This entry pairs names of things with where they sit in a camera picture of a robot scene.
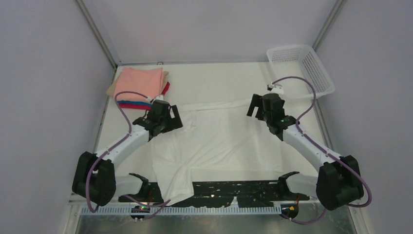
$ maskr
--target robotic arm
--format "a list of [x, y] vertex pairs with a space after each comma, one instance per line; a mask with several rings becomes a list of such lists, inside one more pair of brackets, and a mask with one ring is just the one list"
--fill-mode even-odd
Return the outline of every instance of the robotic arm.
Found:
[[285, 115], [284, 103], [285, 101], [275, 93], [264, 96], [254, 94], [247, 116], [252, 116], [254, 109], [258, 107], [255, 118], [265, 121], [272, 134], [300, 152], [319, 175], [314, 177], [292, 172], [281, 176], [279, 182], [286, 183], [287, 189], [293, 193], [318, 198], [328, 210], [334, 210], [362, 198], [364, 195], [362, 183], [328, 154], [339, 158], [360, 175], [356, 159], [352, 156], [342, 157], [321, 142], [313, 140], [314, 138], [305, 132], [294, 117]]
[[86, 197], [86, 178], [92, 164], [100, 155], [106, 155], [100, 160], [94, 169], [90, 184], [89, 195], [92, 202], [104, 206], [114, 196], [126, 194], [138, 194], [143, 182], [147, 179], [137, 174], [116, 176], [115, 171], [119, 165], [137, 148], [146, 144], [160, 133], [167, 133], [182, 127], [176, 106], [163, 100], [154, 100], [152, 108], [146, 117], [140, 117], [132, 123], [131, 132], [122, 141], [120, 137], [114, 143], [92, 154], [84, 152], [77, 163], [72, 191], [82, 197]]

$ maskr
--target plastic basket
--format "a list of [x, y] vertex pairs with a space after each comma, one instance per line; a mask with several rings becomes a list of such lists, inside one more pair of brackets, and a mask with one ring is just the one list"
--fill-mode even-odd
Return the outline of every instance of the plastic basket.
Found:
[[[336, 90], [316, 52], [308, 45], [272, 48], [267, 50], [267, 56], [276, 77], [274, 80], [287, 76], [306, 78], [314, 86], [317, 98]], [[287, 79], [279, 84], [284, 88], [285, 99], [313, 97], [311, 88], [302, 80]]]

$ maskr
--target stack of folded towels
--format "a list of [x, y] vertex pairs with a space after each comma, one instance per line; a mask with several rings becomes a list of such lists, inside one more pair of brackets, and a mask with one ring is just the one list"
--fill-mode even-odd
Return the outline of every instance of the stack of folded towels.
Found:
[[[114, 97], [123, 91], [133, 91], [150, 98], [165, 95], [170, 86], [167, 75], [168, 72], [162, 71], [162, 68], [136, 70], [126, 67], [109, 87], [106, 94]], [[117, 97], [117, 102], [122, 108], [150, 110], [151, 107], [146, 98], [136, 94], [120, 94]]]

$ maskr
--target white cloth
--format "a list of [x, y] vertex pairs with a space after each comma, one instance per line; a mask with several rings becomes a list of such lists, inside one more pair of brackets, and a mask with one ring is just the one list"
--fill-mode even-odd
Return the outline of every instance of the white cloth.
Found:
[[265, 122], [246, 116], [249, 103], [178, 106], [183, 127], [151, 140], [153, 169], [169, 205], [193, 196], [191, 169], [282, 172], [280, 141]]

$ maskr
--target gray wall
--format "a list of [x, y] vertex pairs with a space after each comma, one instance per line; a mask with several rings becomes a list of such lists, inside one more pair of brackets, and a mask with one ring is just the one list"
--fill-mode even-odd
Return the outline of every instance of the gray wall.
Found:
[[56, 233], [112, 68], [73, 0], [0, 1], [0, 233]]
[[413, 1], [348, 1], [318, 51], [336, 92], [321, 105], [337, 150], [373, 191], [373, 233], [412, 233]]
[[85, 1], [120, 63], [265, 61], [272, 47], [311, 45], [335, 2]]

